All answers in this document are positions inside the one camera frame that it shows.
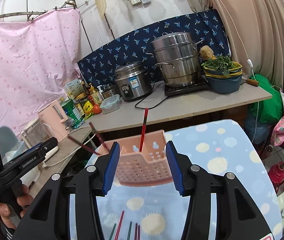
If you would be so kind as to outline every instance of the white wall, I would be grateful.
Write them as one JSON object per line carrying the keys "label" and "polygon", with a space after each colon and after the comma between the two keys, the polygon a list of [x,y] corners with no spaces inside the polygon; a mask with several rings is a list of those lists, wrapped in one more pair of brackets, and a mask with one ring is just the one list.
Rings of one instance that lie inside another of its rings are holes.
{"label": "white wall", "polygon": [[[27,0],[28,11],[52,10],[61,7],[66,0]],[[113,40],[105,18],[98,14],[94,0],[75,0],[81,12],[83,25],[87,32],[92,49]],[[192,13],[187,0],[151,0],[151,4],[132,6],[129,1],[106,0],[106,17],[114,36],[120,37],[145,25],[171,18],[177,15]],[[0,14],[26,11],[26,0],[0,0]],[[26,22],[26,16],[14,16],[0,21]],[[89,41],[81,26],[81,42],[78,59],[91,53]]]}

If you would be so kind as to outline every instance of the human hand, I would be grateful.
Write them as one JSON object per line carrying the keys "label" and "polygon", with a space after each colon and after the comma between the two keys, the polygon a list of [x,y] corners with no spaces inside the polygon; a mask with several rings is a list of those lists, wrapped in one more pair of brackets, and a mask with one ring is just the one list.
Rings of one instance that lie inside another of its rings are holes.
{"label": "human hand", "polygon": [[[17,202],[21,207],[24,206],[29,206],[32,201],[33,197],[29,195],[29,188],[26,185],[22,185],[23,189],[23,196],[17,197]],[[21,213],[20,216],[23,217],[27,208],[24,209]],[[12,223],[12,221],[9,218],[10,215],[10,208],[8,207],[7,204],[0,203],[0,215],[2,218],[3,223],[8,227],[8,228],[13,228],[16,229],[15,225]]]}

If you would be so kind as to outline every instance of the green plastic bag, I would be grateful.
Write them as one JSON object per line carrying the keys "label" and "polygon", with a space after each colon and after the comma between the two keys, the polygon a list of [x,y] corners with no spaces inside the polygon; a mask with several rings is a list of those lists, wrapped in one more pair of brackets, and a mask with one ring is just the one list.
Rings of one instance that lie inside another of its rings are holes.
{"label": "green plastic bag", "polygon": [[[260,82],[260,87],[272,94],[271,99],[267,99],[259,102],[259,112],[257,120],[260,123],[275,124],[277,123],[284,115],[284,107],[282,102],[281,93],[276,91],[267,78],[263,77],[260,74],[255,74],[255,78]],[[257,102],[250,104],[248,111],[256,117],[257,113]]]}

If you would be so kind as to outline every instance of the tomato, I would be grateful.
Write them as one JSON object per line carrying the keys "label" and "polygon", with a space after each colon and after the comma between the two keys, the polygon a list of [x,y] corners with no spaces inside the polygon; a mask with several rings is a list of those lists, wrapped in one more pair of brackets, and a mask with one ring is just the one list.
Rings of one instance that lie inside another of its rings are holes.
{"label": "tomato", "polygon": [[94,106],[93,106],[93,113],[94,113],[94,114],[99,114],[99,113],[101,113],[101,112],[102,112],[102,110],[101,110],[101,108],[100,108],[99,105],[94,105]]}

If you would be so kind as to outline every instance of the silver screw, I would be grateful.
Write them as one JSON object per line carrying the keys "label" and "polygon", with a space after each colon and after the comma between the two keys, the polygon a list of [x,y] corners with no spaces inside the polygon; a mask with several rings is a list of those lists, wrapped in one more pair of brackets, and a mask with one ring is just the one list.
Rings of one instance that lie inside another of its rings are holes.
{"label": "silver screw", "polygon": [[86,168],[86,171],[88,171],[88,172],[94,172],[95,170],[96,170],[96,167],[93,166],[93,165],[88,166],[88,167]]}
{"label": "silver screw", "polygon": [[232,172],[228,172],[226,174],[226,177],[228,177],[229,179],[235,179],[235,175]]}
{"label": "silver screw", "polygon": [[58,173],[55,173],[55,174],[53,174],[52,175],[52,180],[58,180],[59,178],[61,177],[61,175],[60,174],[58,174]]}
{"label": "silver screw", "polygon": [[191,171],[199,171],[200,170],[200,167],[197,166],[197,165],[192,165],[191,166]]}

